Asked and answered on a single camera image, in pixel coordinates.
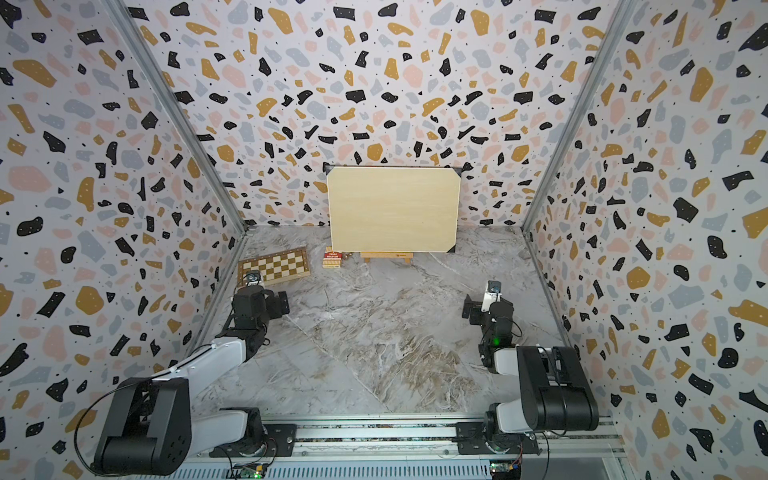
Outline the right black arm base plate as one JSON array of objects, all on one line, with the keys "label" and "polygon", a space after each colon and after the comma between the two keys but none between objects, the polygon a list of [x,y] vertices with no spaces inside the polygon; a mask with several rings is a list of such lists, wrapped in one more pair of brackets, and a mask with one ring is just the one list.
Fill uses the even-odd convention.
[{"label": "right black arm base plate", "polygon": [[459,422],[455,425],[455,432],[460,455],[540,453],[533,434],[489,433],[483,422]]}]

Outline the wooden tabletop easel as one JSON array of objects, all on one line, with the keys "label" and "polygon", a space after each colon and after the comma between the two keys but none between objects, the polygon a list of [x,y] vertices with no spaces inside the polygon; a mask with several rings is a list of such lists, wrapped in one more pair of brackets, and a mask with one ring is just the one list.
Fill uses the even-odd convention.
[{"label": "wooden tabletop easel", "polygon": [[372,259],[399,259],[406,264],[410,264],[414,254],[412,252],[361,252],[360,257],[365,263]]}]

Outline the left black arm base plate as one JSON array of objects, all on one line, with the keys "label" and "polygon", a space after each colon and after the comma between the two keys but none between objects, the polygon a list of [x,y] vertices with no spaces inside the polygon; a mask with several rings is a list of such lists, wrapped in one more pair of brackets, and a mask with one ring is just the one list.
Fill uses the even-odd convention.
[{"label": "left black arm base plate", "polygon": [[254,461],[290,457],[295,447],[297,430],[296,424],[267,423],[255,437],[244,437],[234,443],[220,445],[206,453],[206,456]]}]

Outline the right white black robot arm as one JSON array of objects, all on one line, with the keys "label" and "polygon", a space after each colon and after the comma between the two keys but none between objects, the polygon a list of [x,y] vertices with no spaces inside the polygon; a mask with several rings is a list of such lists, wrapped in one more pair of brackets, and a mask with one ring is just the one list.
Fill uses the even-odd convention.
[{"label": "right white black robot arm", "polygon": [[482,446],[496,453],[525,450],[524,439],[537,433],[567,435],[597,429],[599,407],[576,350],[567,346],[522,345],[514,305],[492,282],[483,299],[466,297],[462,317],[478,326],[482,365],[500,380],[515,380],[519,397],[494,403],[485,412]]}]

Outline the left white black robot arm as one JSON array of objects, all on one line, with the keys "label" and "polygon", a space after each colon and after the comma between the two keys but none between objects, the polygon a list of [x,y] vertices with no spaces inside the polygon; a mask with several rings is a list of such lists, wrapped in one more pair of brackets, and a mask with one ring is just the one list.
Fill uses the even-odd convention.
[{"label": "left white black robot arm", "polygon": [[219,449],[227,457],[276,448],[256,407],[194,416],[195,397],[268,344],[271,321],[290,311],[286,292],[251,283],[235,292],[222,331],[180,363],[131,377],[113,392],[90,470],[99,476],[166,476],[188,457]]}]

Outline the light wooden canvas board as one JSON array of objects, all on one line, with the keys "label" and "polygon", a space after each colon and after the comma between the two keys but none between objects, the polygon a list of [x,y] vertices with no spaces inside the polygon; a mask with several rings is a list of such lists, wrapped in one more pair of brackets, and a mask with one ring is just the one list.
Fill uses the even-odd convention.
[{"label": "light wooden canvas board", "polygon": [[352,253],[447,253],[456,245],[461,174],[441,167],[334,166],[331,245]]}]

